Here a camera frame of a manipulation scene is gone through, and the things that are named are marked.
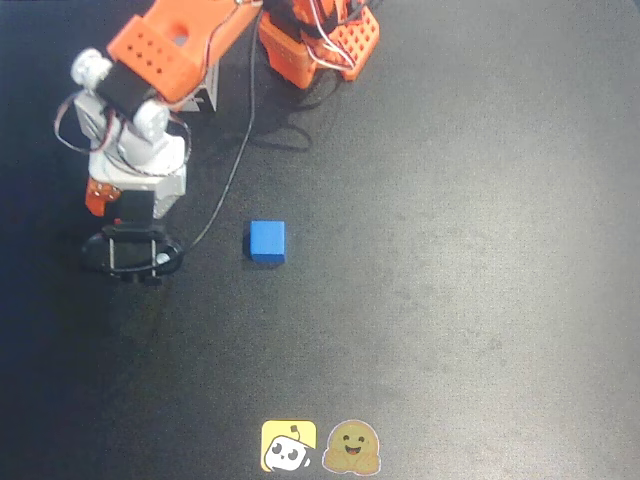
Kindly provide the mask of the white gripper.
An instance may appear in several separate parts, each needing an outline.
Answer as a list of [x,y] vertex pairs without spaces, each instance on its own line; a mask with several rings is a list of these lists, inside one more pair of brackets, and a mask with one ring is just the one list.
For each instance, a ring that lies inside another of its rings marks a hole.
[[186,152],[181,136],[163,133],[159,141],[149,142],[124,128],[107,148],[90,155],[86,208],[103,217],[121,192],[151,192],[153,218],[164,217],[186,193]]

